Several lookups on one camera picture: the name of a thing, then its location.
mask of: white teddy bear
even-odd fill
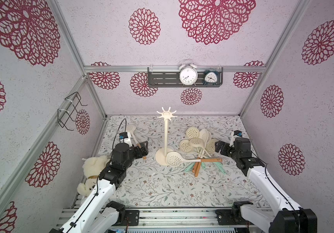
[[[106,167],[109,159],[107,156],[100,157],[91,157],[88,159],[83,158],[85,160],[83,164],[84,175],[87,177],[85,184],[80,183],[77,186],[77,192],[83,196],[89,196],[92,192],[92,189],[95,187],[97,183],[97,177],[101,173],[102,170]]]

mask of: table surface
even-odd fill
[[[212,163],[206,163],[198,177],[184,172],[189,163],[178,167],[161,166],[155,161],[155,153],[164,146],[164,122],[157,116],[112,116],[109,120],[99,156],[109,155],[113,139],[120,122],[126,118],[127,124],[137,126],[135,136],[139,142],[148,141],[149,154],[144,159],[137,159],[127,170],[127,176],[115,194],[109,199],[125,204],[127,207],[230,207],[234,201],[250,200],[258,207],[268,207],[267,201],[229,157],[221,157],[226,174]],[[120,132],[124,131],[124,122]],[[186,159],[194,155],[179,150],[179,143],[185,138],[187,128],[194,126],[206,128],[212,138],[230,141],[233,130],[243,132],[245,128],[238,116],[178,116],[169,122],[168,147],[179,152]]]

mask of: clock face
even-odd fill
[[[194,68],[184,68],[180,72],[180,81],[184,85],[192,85],[197,81],[198,73]]]
[[[217,82],[217,75],[215,72],[209,72],[205,76],[205,81],[209,83],[216,83]]]

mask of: alarm clock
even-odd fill
[[[179,67],[180,70],[180,82],[183,85],[195,85],[195,82],[197,81],[198,78],[198,73],[197,73],[197,66],[195,63],[190,63],[184,64],[185,61],[192,61],[191,59],[187,59],[183,61],[183,64]]]
[[[214,69],[214,71],[210,69],[205,71],[203,85],[216,85],[218,81],[219,81],[219,74],[216,72],[216,69]]]

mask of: wooden handle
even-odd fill
[[[192,172],[193,172],[193,173],[195,173],[195,170],[197,169],[197,166],[198,166],[198,162],[195,162],[194,167],[193,167],[193,169],[192,169]]]
[[[201,162],[221,162],[221,158],[202,158]]]
[[[194,176],[197,177],[199,173],[199,168],[201,167],[201,162],[198,162],[197,168],[195,170]]]

